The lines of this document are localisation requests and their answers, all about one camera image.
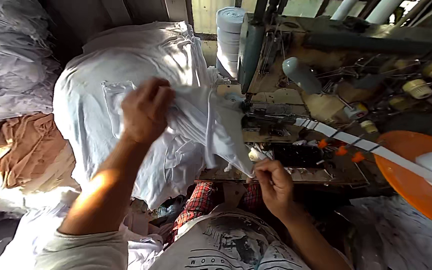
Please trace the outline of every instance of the person's left hand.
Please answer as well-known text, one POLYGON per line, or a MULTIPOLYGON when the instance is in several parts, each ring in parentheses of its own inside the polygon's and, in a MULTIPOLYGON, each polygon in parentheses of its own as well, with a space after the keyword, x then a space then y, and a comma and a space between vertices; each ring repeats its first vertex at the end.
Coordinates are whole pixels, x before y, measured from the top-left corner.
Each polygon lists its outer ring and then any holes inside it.
POLYGON ((152 78, 129 92, 121 102, 125 137, 152 144, 167 126, 166 113, 174 99, 174 90, 164 79, 152 78))

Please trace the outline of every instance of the white elastic band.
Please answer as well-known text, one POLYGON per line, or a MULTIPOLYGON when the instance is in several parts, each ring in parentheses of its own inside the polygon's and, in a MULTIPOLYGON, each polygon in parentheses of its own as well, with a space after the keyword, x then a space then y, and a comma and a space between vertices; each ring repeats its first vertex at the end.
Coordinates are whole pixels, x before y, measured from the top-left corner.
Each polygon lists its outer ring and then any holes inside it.
POLYGON ((411 162, 407 159, 405 159, 402 156, 399 156, 398 154, 392 152, 391 150, 380 146, 377 143, 373 143, 368 140, 360 140, 359 137, 356 137, 354 135, 348 134, 346 132, 337 132, 338 130, 330 127, 326 124, 323 124, 318 121, 310 120, 307 118, 297 118, 295 126, 302 126, 307 129, 312 129, 314 131, 323 133, 324 135, 335 138, 337 140, 343 141, 348 144, 354 144, 354 146, 357 146, 361 149, 370 151, 371 153, 374 153, 378 156, 381 156, 385 159, 388 159, 392 161, 393 163, 398 164, 401 167, 404 167, 413 173, 424 177, 425 179, 432 179, 432 171, 417 165, 414 162, 411 162))

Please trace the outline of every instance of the red plaid fabric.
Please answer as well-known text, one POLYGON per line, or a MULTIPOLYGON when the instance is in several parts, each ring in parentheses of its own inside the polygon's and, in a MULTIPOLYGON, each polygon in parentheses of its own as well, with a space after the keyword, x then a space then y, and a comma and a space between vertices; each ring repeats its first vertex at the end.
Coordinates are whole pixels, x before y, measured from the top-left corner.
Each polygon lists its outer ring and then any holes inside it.
MULTIPOLYGON (((177 230, 182 225, 192 219, 207 215, 213 211, 214 207, 216 207, 213 199, 215 192, 216 190, 214 189, 212 182, 197 183, 191 197, 184 206, 183 212, 179 214, 173 224, 173 230, 167 239, 169 244, 174 242, 177 230)), ((239 202, 238 208, 254 213, 262 203, 262 193, 259 184, 249 184, 246 193, 244 193, 243 198, 241 198, 241 201, 239 202)))
POLYGON ((257 208, 263 204, 261 187, 259 184, 250 183, 247 186, 246 193, 237 206, 239 209, 255 214, 257 208))
POLYGON ((213 211, 214 200, 211 199, 215 190, 212 182, 197 183, 191 197, 186 202, 183 212, 179 214, 173 224, 173 230, 169 235, 168 243, 174 242, 174 237, 177 235, 177 230, 188 221, 209 214, 213 211))

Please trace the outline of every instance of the graphic t-shirt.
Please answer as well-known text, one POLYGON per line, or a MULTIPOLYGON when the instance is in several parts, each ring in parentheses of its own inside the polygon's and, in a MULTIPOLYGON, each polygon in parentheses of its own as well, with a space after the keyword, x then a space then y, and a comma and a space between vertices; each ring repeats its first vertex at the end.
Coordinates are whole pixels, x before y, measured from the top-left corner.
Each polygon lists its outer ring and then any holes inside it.
POLYGON ((247 212, 211 214, 184 224, 151 270, 309 269, 260 218, 247 212))
POLYGON ((184 224, 177 241, 157 252, 148 246, 128 262, 121 231, 71 236, 55 233, 36 258, 36 269, 308 270, 309 267, 263 220, 223 205, 184 224))

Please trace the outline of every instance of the sewing machine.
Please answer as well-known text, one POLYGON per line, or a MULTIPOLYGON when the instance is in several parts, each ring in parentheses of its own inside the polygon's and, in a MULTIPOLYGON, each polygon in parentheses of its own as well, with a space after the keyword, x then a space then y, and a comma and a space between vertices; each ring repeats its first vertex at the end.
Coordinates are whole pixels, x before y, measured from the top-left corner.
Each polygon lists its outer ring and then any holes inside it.
MULTIPOLYGON (((293 143, 317 143, 324 138, 293 124, 297 117, 311 118, 375 141, 377 126, 393 115, 426 110, 423 99, 432 95, 432 31, 371 24, 353 17, 338 21, 325 16, 284 16, 274 6, 278 1, 270 1, 267 9, 265 3, 259 0, 255 13, 244 17, 238 84, 218 89, 220 95, 240 93, 244 99, 245 141, 260 150, 271 149, 273 154, 277 149, 278 157, 274 157, 293 168, 296 182, 351 187, 387 184, 372 155, 352 162, 351 153, 334 155, 337 144, 315 151, 314 164, 291 164, 297 159, 293 153, 303 150, 293 143)), ((201 177, 244 178, 233 170, 213 170, 201 177)))

